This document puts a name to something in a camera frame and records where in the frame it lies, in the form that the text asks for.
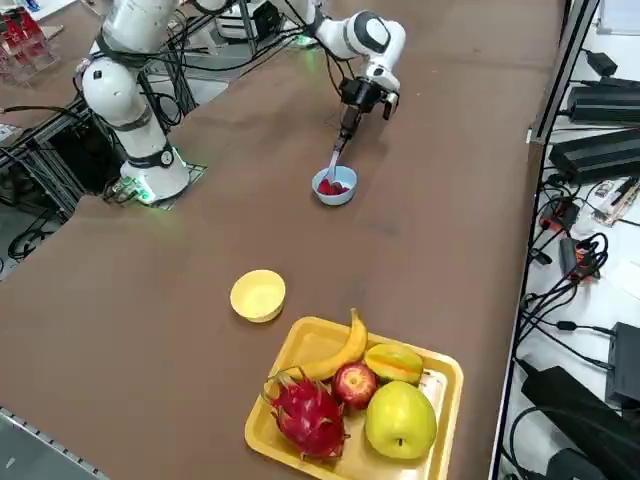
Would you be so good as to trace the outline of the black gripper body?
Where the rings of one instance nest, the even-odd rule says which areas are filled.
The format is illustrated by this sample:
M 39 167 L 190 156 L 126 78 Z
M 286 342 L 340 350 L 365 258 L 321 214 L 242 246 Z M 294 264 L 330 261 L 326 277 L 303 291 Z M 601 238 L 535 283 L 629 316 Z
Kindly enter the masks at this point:
M 370 113 L 377 103 L 384 100 L 384 90 L 377 84 L 363 79 L 343 78 L 339 85 L 341 102 L 354 107 L 360 113 Z

